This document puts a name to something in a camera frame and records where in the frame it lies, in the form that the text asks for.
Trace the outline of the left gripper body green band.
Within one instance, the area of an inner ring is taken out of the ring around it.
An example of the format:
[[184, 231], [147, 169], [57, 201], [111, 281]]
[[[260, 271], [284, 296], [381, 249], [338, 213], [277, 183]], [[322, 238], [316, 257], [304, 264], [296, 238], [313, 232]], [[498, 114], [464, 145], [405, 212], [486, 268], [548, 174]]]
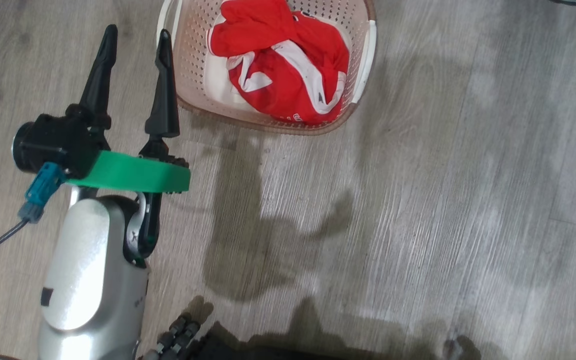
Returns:
[[191, 171], [183, 166], [105, 150], [86, 177], [66, 180], [79, 187], [154, 194], [183, 193], [190, 182]]

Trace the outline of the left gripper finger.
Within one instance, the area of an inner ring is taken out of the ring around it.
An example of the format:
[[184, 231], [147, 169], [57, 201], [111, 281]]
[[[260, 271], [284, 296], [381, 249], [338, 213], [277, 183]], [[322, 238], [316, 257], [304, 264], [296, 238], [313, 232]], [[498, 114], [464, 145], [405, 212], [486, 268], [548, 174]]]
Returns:
[[158, 70], [157, 84], [150, 116], [144, 126], [148, 141], [139, 155], [144, 158], [167, 158], [169, 148], [164, 139], [178, 137], [180, 129], [173, 41], [166, 29], [160, 30], [155, 65]]
[[118, 28], [112, 23], [105, 28], [80, 101], [69, 105], [66, 109], [67, 116], [78, 116], [87, 127], [101, 132], [109, 130], [112, 126], [108, 105], [117, 46]]

